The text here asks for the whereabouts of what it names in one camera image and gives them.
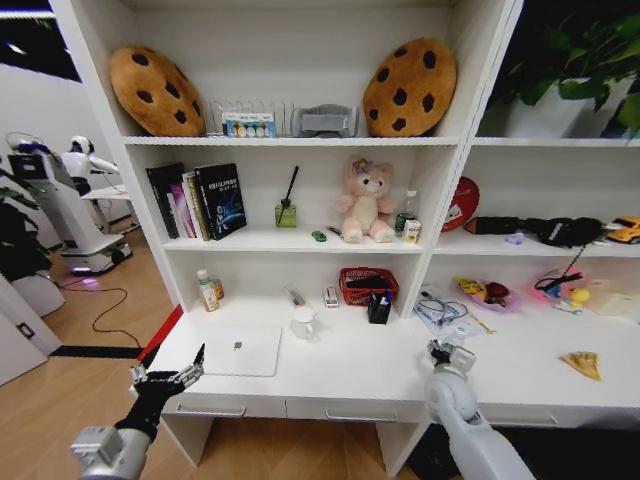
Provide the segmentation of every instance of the white wall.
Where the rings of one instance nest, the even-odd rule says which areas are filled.
[[[111,158],[84,87],[78,82],[0,64],[0,105],[0,166],[5,170],[11,171],[11,166],[6,159],[10,148],[4,136],[11,131],[36,135],[57,152],[68,150],[74,135],[84,135],[95,145],[98,157],[117,163]],[[121,183],[118,175],[110,175],[109,180]],[[94,189],[108,186],[102,175],[92,175],[89,183]],[[108,201],[101,204],[109,206]],[[110,211],[103,210],[107,218],[119,218],[129,212],[125,203],[118,201],[113,202]],[[41,211],[23,211],[40,226],[39,239],[45,247],[59,243]]]

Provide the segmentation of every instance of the dark blue book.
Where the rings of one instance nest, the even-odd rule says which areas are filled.
[[[247,224],[235,163],[194,169],[211,238],[220,240]]]

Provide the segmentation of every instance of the red round sign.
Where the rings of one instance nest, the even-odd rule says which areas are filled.
[[[447,218],[442,226],[442,231],[448,232],[467,223],[473,212],[478,208],[479,201],[480,190],[478,185],[470,178],[460,177],[456,193],[451,200]]]

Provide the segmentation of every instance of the red strip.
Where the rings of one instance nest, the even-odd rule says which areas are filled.
[[[182,307],[178,305],[169,314],[167,319],[164,321],[164,323],[162,324],[160,329],[156,332],[156,334],[153,336],[153,338],[149,341],[147,346],[144,347],[144,350],[142,350],[140,355],[138,355],[137,360],[139,362],[142,361],[142,359],[147,356],[147,353],[149,353],[158,345],[160,345],[162,342],[164,342],[164,339],[167,338],[167,335],[169,335],[169,332],[173,330],[173,327],[176,326],[176,323],[178,323],[178,320],[180,320],[181,316],[182,316]]]

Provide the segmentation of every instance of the plastic bottle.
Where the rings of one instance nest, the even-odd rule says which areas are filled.
[[[216,299],[222,300],[224,298],[224,288],[222,288],[222,282],[219,278],[214,278],[213,282],[213,291],[216,292]]]
[[[205,269],[198,270],[198,284],[200,286],[200,292],[202,299],[204,300],[204,308],[207,312],[213,312],[218,309],[218,299],[216,298],[216,292],[213,289],[213,282],[209,278],[209,272]]]
[[[407,195],[404,198],[404,204],[396,215],[395,231],[396,236],[401,237],[404,232],[404,224],[407,220],[414,220],[416,218],[416,191],[407,190]]]

